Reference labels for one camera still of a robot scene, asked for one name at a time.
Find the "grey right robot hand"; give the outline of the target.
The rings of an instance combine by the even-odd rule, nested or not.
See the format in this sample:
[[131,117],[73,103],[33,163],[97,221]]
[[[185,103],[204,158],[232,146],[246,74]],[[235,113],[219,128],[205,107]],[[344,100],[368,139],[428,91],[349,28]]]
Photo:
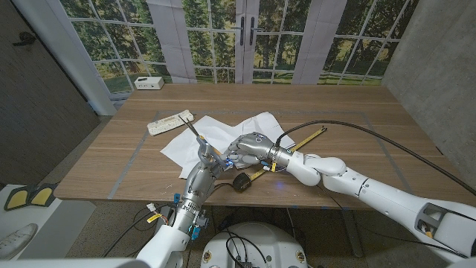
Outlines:
[[229,166],[222,168],[223,171],[232,167],[244,169],[267,160],[271,160],[279,166],[287,167],[291,158],[292,153],[290,151],[276,146],[270,138],[256,132],[239,136],[230,143],[227,150],[220,156],[220,159],[224,162],[227,159],[231,161]]

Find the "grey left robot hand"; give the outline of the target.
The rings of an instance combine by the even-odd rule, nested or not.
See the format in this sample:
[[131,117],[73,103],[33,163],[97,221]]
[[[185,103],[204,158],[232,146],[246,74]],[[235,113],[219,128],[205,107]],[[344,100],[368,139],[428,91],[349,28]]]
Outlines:
[[233,162],[226,155],[219,154],[203,136],[199,135],[196,140],[199,143],[199,162],[187,177],[172,225],[174,229],[187,235],[196,225],[202,205],[214,190],[216,179],[224,170],[233,166]]

